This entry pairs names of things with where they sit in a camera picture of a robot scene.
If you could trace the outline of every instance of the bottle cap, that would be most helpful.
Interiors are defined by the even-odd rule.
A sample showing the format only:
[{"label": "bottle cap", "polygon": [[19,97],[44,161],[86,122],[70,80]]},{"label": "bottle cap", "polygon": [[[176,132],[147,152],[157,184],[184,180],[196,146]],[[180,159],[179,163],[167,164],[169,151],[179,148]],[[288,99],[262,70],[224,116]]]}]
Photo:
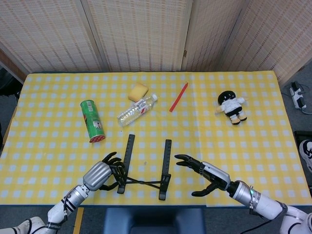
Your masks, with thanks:
[{"label": "bottle cap", "polygon": [[156,94],[152,94],[152,97],[153,97],[154,101],[158,100],[158,97],[156,96]]}]

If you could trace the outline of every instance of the plush toy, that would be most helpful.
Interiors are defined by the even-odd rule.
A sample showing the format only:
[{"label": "plush toy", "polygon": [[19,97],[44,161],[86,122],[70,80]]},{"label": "plush toy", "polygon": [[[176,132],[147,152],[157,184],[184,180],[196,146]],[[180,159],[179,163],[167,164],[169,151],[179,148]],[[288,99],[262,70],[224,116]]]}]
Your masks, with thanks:
[{"label": "plush toy", "polygon": [[243,97],[236,98],[233,91],[224,91],[218,97],[218,103],[220,106],[215,110],[217,113],[223,112],[231,119],[232,124],[237,125],[241,121],[245,121],[247,116],[243,112],[241,106],[245,102]]}]

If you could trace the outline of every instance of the yellow checkered tablecloth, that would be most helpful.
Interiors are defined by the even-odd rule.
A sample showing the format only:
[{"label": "yellow checkered tablecloth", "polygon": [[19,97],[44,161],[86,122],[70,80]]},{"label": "yellow checkered tablecloth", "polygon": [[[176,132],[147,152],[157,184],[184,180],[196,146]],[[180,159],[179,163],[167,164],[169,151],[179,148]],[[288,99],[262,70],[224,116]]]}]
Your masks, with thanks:
[{"label": "yellow checkered tablecloth", "polygon": [[[146,84],[147,96],[156,93],[158,101],[122,128],[117,116],[131,106],[127,95],[136,82]],[[170,113],[185,82],[189,86]],[[249,98],[243,104],[248,119],[238,126],[214,114],[218,95],[229,89]],[[97,106],[106,134],[101,142],[88,142],[79,105],[86,99]],[[273,199],[311,204],[273,72],[31,74],[0,158],[0,204],[59,202],[108,153],[123,158],[129,134],[136,135],[129,176],[146,181],[160,180],[165,139],[172,139],[166,201],[151,187],[131,184],[123,195],[116,189],[90,193],[84,205],[237,205],[222,191],[192,197],[208,182],[176,166],[175,154],[214,164]]]}]

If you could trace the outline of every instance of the white sneaker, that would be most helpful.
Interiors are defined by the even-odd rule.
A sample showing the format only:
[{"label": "white sneaker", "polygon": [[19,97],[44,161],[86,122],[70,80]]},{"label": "white sneaker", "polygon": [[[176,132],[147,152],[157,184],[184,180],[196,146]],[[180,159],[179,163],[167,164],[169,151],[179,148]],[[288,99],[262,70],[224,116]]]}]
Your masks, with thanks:
[{"label": "white sneaker", "polygon": [[304,140],[299,145],[300,156],[305,160],[309,171],[312,173],[312,140]]}]

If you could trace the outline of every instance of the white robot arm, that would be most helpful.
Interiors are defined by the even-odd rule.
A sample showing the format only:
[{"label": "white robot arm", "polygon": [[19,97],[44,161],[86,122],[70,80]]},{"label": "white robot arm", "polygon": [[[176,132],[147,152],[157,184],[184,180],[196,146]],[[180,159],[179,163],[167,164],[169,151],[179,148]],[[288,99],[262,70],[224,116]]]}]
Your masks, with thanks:
[{"label": "white robot arm", "polygon": [[312,214],[306,214],[295,207],[274,201],[243,181],[232,182],[229,174],[208,162],[199,162],[188,155],[175,157],[183,160],[177,165],[192,168],[211,182],[206,189],[193,192],[193,196],[205,196],[214,189],[221,189],[227,191],[231,198],[249,207],[251,212],[269,220],[283,215],[281,234],[312,234]]},{"label": "white robot arm", "polygon": [[[17,227],[1,229],[0,234],[56,234],[67,217],[88,197],[90,191],[96,191],[103,186],[111,176],[110,165],[122,166],[120,158],[109,160],[116,152],[110,153],[103,161],[96,163],[84,176],[83,185],[77,185],[48,212],[48,222],[43,223],[39,217],[25,220]],[[117,186],[114,183],[106,186],[110,190]]]}]

